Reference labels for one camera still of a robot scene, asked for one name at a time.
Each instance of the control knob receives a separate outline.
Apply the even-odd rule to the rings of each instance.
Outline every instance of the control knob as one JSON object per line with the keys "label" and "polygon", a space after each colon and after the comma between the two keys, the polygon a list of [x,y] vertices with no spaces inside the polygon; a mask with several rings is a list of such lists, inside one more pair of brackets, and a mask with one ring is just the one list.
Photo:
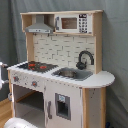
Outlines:
{"label": "control knob", "polygon": [[32,82],[32,86],[37,87],[37,82],[36,81],[33,81]]}
{"label": "control knob", "polygon": [[14,81],[15,81],[15,82],[19,81],[18,76],[15,76],[15,77],[13,77],[13,78],[14,78]]}

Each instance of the oven door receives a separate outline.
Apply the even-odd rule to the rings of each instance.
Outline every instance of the oven door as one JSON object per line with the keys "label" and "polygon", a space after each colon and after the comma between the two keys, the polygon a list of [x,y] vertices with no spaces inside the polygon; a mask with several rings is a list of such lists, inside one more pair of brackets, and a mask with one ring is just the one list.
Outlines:
{"label": "oven door", "polygon": [[79,14],[56,14],[56,32],[79,33]]}

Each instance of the floor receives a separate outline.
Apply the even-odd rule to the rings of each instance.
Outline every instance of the floor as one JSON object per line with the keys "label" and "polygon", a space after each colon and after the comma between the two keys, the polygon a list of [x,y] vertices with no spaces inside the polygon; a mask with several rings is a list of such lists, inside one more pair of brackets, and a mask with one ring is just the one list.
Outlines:
{"label": "floor", "polygon": [[0,128],[3,128],[8,119],[12,117],[11,102],[5,99],[0,102]]}

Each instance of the countertop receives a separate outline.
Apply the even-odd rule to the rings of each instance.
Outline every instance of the countertop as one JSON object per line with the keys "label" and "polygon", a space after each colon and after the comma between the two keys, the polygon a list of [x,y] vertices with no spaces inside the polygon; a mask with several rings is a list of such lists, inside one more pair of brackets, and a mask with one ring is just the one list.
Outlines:
{"label": "countertop", "polygon": [[44,79],[49,79],[49,80],[51,79],[51,80],[59,81],[65,84],[73,85],[76,87],[82,87],[82,88],[102,88],[102,87],[111,85],[115,80],[114,75],[107,71],[100,71],[98,74],[93,74],[83,81],[78,81],[78,80],[67,79],[67,78],[62,78],[62,77],[57,77],[57,76],[52,75],[53,72],[61,68],[64,68],[62,66],[56,67],[45,73],[38,73],[38,72],[30,71],[30,70],[16,68],[17,66],[24,64],[24,63],[26,62],[9,67],[8,70],[19,71],[22,73],[24,72],[24,73],[40,76]]}

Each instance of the toy kitchen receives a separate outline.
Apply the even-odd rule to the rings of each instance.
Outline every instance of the toy kitchen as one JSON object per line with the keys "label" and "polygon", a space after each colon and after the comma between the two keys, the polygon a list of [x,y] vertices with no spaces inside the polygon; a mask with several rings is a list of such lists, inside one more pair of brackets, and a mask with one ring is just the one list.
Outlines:
{"label": "toy kitchen", "polygon": [[21,13],[27,61],[8,68],[13,117],[36,128],[105,128],[115,77],[102,71],[102,13]]}

